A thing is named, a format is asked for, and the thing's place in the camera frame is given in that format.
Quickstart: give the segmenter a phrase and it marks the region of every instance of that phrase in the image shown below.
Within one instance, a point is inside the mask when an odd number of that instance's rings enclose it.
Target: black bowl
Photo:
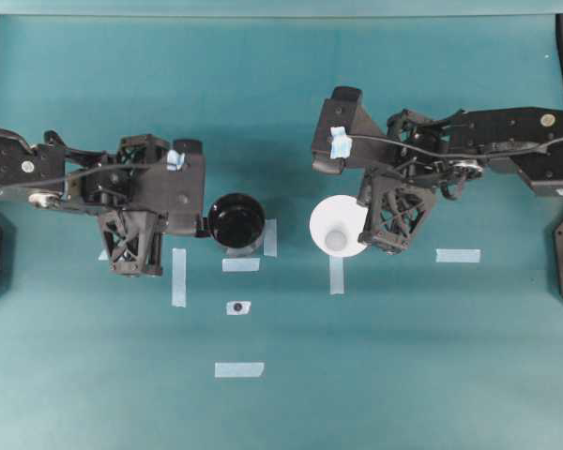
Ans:
[[[208,228],[213,238],[234,256],[253,253],[263,243],[265,210],[253,197],[227,194],[208,212]]]

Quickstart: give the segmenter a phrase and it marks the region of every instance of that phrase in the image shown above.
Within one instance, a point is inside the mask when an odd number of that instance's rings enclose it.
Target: black cable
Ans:
[[[377,136],[365,136],[362,134],[347,134],[349,138],[353,139],[366,139],[370,141],[378,141],[381,143],[391,143],[395,145],[399,145],[404,148],[408,148],[409,150],[413,150],[414,152],[421,153],[423,155],[427,155],[428,157],[432,158],[458,158],[458,159],[495,159],[495,158],[510,158],[510,157],[519,157],[522,155],[529,155],[531,153],[540,153],[546,154],[546,151],[550,145],[555,143],[563,143],[563,138],[552,139],[551,141],[545,143],[539,143],[534,145],[533,147],[526,148],[523,150],[513,150],[510,152],[492,152],[486,154],[479,154],[479,155],[468,155],[467,153],[435,153],[429,150],[425,150],[424,148],[417,147],[416,145],[411,145],[410,143],[394,141],[390,138],[382,138]]]
[[[78,171],[72,172],[65,176],[59,176],[57,178],[50,178],[48,180],[40,180],[40,181],[30,181],[30,182],[21,182],[21,183],[14,183],[12,185],[0,185],[0,189],[10,189],[10,188],[37,188],[40,186],[47,186],[47,185],[54,185],[56,183],[65,183],[67,181],[77,180],[79,178],[84,178],[88,175],[98,172],[104,171],[113,171],[115,169],[124,169],[124,170],[132,170],[132,169],[150,169],[155,164],[106,164],[103,166],[93,167],[92,169],[87,169],[85,171]]]

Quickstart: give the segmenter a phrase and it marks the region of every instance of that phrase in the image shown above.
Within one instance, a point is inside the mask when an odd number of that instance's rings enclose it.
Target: masking tape strip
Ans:
[[[265,363],[215,363],[215,378],[259,378]]]
[[[251,312],[251,302],[227,302],[225,311],[228,316],[241,316]]]
[[[261,267],[260,258],[223,258],[223,272],[257,272]]]
[[[263,243],[263,254],[265,256],[278,257],[278,220],[268,218],[265,220],[265,240]]]
[[[173,249],[173,268],[171,270],[171,305],[186,307],[186,250]]]
[[[344,258],[329,257],[329,293],[344,293]]]
[[[479,263],[481,250],[478,248],[437,248],[437,263]]]

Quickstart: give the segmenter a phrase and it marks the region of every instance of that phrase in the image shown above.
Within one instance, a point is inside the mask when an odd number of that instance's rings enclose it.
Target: teal table surface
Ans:
[[[244,191],[279,257],[221,271],[212,241],[168,236],[163,277],[98,261],[91,217],[0,203],[0,450],[563,449],[563,200],[488,173],[440,200],[412,248],[346,260],[330,295],[311,210],[360,173],[311,170],[338,84],[380,124],[402,108],[563,108],[550,15],[435,19],[0,17],[0,126],[114,151],[195,138],[205,205]],[[172,248],[188,306],[171,306]],[[439,264],[436,248],[480,248]],[[225,303],[251,301],[251,313]],[[219,361],[263,376],[219,380]]]

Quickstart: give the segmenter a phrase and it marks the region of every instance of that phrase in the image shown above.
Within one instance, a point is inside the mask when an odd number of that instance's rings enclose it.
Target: white tape label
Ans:
[[[437,248],[437,263],[479,263],[481,250],[478,248]]]
[[[259,378],[265,363],[215,363],[215,378]]]
[[[225,311],[228,316],[241,316],[251,312],[251,302],[227,302]]]
[[[268,218],[265,220],[265,238],[263,242],[263,254],[265,256],[278,256],[278,220]]]
[[[261,267],[260,258],[223,258],[223,272],[257,272]]]
[[[344,258],[329,257],[329,293],[344,293]]]
[[[186,250],[173,249],[173,268],[171,274],[171,305],[186,307]]]

